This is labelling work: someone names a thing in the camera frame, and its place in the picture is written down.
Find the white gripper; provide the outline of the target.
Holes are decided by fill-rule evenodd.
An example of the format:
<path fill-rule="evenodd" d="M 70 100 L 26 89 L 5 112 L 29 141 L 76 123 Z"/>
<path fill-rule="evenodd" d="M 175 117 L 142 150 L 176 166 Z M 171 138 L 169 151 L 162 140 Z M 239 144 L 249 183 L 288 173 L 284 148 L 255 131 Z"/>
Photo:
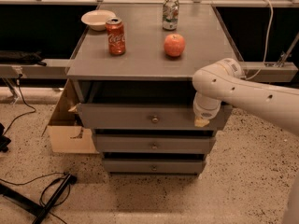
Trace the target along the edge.
<path fill-rule="evenodd" d="M 221 108 L 221 101 L 209 98 L 197 92 L 193 99 L 193 112 L 196 116 L 194 126 L 198 128 L 206 127 L 209 119 L 214 119 Z"/>

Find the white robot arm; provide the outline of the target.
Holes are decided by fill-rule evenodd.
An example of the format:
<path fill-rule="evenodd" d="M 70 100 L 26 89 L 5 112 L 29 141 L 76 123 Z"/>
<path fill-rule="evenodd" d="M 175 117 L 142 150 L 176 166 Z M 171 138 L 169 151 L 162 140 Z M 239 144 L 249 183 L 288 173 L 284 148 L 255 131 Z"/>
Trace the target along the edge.
<path fill-rule="evenodd" d="M 232 58 L 198 69 L 192 76 L 192 86 L 196 126 L 207 125 L 225 102 L 299 135 L 299 90 L 253 82 L 242 65 Z"/>

